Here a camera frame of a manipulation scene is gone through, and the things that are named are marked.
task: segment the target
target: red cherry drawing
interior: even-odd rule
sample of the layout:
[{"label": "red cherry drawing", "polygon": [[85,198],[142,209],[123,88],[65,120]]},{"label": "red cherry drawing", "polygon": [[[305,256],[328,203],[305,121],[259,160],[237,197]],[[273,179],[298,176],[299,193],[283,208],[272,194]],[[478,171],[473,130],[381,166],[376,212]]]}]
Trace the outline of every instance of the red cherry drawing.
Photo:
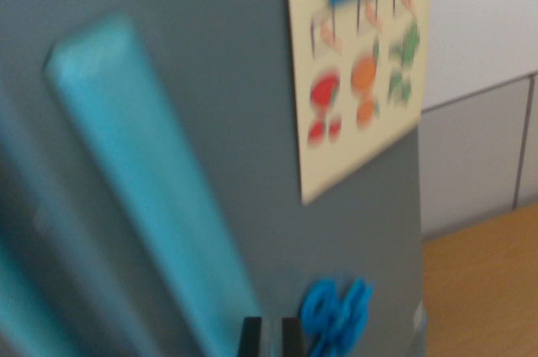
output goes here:
[{"label": "red cherry drawing", "polygon": [[323,117],[335,103],[339,87],[340,77],[335,70],[325,72],[312,85],[310,103],[320,117]]},{"label": "red cherry drawing", "polygon": [[325,122],[323,120],[314,120],[309,130],[309,145],[320,145],[325,133]]},{"label": "red cherry drawing", "polygon": [[336,141],[340,136],[340,131],[342,128],[342,118],[336,116],[332,118],[329,122],[329,140]]}]

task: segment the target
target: yellow paper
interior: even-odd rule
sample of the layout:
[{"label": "yellow paper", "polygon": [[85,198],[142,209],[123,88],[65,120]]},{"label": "yellow paper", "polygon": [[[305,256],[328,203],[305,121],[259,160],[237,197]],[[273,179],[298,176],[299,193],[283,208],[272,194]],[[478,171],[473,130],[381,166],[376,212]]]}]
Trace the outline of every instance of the yellow paper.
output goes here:
[{"label": "yellow paper", "polygon": [[430,0],[289,0],[303,203],[410,131]]}]

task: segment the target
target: refrigerator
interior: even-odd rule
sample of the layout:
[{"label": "refrigerator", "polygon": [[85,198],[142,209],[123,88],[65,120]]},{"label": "refrigerator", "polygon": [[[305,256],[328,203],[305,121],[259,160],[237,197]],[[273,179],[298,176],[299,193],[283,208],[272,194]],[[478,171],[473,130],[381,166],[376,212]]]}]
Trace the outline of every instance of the refrigerator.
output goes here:
[{"label": "refrigerator", "polygon": [[303,205],[287,0],[0,8],[0,239],[82,355],[204,355],[159,260],[44,77],[59,39],[109,13],[140,34],[263,319],[297,317],[319,278],[360,276],[374,292],[350,355],[425,355],[417,130]]}]

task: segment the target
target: wall tile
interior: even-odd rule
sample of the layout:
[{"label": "wall tile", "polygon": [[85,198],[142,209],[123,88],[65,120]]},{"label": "wall tile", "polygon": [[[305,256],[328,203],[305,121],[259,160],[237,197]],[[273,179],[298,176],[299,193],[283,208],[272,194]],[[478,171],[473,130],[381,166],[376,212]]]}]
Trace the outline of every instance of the wall tile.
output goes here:
[{"label": "wall tile", "polygon": [[511,210],[528,92],[524,79],[423,115],[419,163],[425,238]]},{"label": "wall tile", "polygon": [[530,109],[518,207],[526,206],[533,202],[538,202],[538,91],[536,86]]}]

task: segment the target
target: wooden floor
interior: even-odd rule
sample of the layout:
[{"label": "wooden floor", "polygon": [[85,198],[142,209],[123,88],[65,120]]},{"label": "wooden floor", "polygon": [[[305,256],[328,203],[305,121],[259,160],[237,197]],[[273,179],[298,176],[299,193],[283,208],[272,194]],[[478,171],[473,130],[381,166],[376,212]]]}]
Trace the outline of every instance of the wooden floor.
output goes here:
[{"label": "wooden floor", "polygon": [[423,251],[428,357],[538,357],[538,203]]}]

